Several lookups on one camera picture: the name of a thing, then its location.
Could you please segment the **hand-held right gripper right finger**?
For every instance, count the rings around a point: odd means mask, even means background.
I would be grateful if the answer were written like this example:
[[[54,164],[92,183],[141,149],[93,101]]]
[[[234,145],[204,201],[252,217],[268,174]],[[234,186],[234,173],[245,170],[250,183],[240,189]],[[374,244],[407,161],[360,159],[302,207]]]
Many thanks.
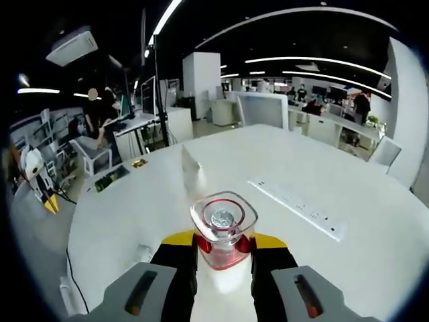
[[[255,234],[251,295],[258,321],[357,321],[342,292],[309,266],[299,266],[280,239]]]

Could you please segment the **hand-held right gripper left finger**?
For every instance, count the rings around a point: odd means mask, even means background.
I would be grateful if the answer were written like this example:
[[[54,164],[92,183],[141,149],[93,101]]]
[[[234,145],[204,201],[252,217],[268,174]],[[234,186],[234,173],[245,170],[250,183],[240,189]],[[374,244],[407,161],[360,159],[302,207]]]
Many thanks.
[[[189,321],[197,293],[196,234],[164,239],[151,262],[140,262],[105,290],[90,321]]]

